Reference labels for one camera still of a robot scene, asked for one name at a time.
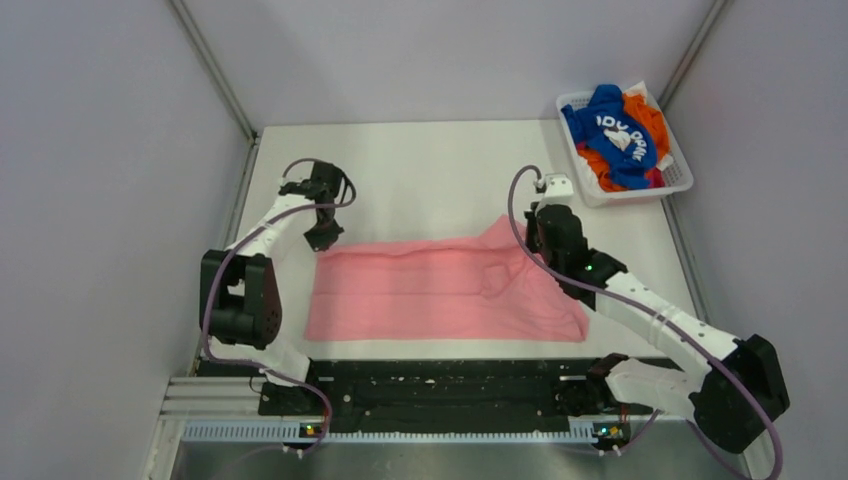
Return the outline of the pink t-shirt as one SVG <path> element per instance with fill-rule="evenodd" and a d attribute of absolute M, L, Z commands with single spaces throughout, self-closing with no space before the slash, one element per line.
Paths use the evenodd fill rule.
<path fill-rule="evenodd" d="M 580 343 L 589 318 L 500 216 L 478 236 L 362 243 L 319 255 L 305 337 Z"/>

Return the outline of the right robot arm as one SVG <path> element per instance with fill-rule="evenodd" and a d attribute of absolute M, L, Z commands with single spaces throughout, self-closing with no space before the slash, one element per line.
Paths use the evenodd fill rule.
<path fill-rule="evenodd" d="M 673 362 L 648 364 L 611 353 L 590 368 L 589 404 L 612 412 L 636 404 L 680 417 L 706 441 L 742 454 L 761 436 L 774 455 L 784 451 L 775 426 L 790 406 L 775 346 L 760 335 L 742 339 L 688 314 L 645 285 L 623 262 L 590 246 L 570 206 L 574 189 L 564 174 L 533 174 L 538 199 L 516 236 L 529 259 L 563 294 L 640 337 Z"/>

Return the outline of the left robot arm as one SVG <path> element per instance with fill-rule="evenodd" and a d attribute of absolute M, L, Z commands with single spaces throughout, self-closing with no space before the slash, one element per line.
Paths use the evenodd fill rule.
<path fill-rule="evenodd" d="M 283 175 L 270 208 L 243 236 L 203 255 L 201 349 L 211 362 L 251 367 L 283 386 L 283 401 L 295 412 L 308 413 L 319 404 L 324 420 L 330 420 L 328 396 L 308 378 L 310 358 L 282 332 L 275 263 L 299 245 L 313 253 L 333 246 L 344 231 L 336 212 L 356 200 L 357 189 L 335 164 L 305 162 L 310 174 L 300 180 Z"/>

